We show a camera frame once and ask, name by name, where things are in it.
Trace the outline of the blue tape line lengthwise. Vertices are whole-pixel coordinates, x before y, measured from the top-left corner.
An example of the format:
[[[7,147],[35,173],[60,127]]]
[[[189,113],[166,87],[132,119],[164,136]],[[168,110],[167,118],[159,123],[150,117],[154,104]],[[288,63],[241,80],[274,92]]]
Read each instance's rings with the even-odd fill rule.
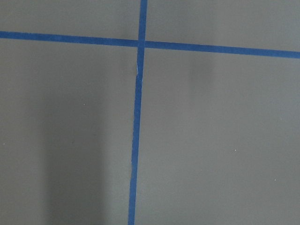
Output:
[[[137,59],[136,59],[137,74],[135,78],[133,139],[132,139],[132,152],[131,152],[131,178],[130,178],[130,186],[129,186],[128,221],[127,221],[129,225],[133,225],[135,223],[147,6],[148,6],[148,2],[146,0],[140,1],[139,31],[138,31]]]

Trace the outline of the blue tape line crosswise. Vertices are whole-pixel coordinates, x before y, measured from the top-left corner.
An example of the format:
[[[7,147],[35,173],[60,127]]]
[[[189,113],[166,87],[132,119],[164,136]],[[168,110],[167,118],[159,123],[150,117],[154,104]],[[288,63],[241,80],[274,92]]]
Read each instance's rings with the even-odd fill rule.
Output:
[[[5,39],[35,40],[35,41],[63,42],[63,43],[91,44],[91,45],[111,45],[111,46],[123,46],[123,47],[138,46],[138,41],[132,39],[83,37],[83,36],[69,36],[69,35],[58,35],[58,34],[1,31],[0,37]],[[146,41],[144,46],[145,48],[151,48],[151,49],[227,53],[227,54],[267,56],[267,57],[279,57],[279,58],[291,58],[291,59],[300,58],[300,53],[295,51],[268,50],[268,49],[245,48],[245,47],[196,45],[196,44],[158,42],[158,41]]]

